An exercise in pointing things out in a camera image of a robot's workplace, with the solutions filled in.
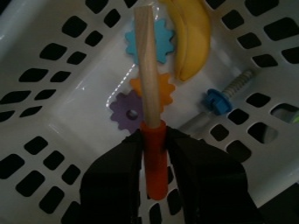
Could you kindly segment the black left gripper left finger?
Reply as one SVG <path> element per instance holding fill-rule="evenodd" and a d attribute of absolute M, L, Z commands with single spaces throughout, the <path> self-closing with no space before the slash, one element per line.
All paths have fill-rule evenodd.
<path fill-rule="evenodd" d="M 79 224 L 136 224 L 142 156 L 138 130 L 92 163 L 80 182 Z"/>

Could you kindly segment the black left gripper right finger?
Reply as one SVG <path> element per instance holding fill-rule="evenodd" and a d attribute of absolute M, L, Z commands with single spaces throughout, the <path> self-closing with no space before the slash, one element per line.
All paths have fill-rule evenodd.
<path fill-rule="evenodd" d="M 169 128 L 170 153 L 186 224 L 265 224 L 242 163 L 222 149 Z"/>

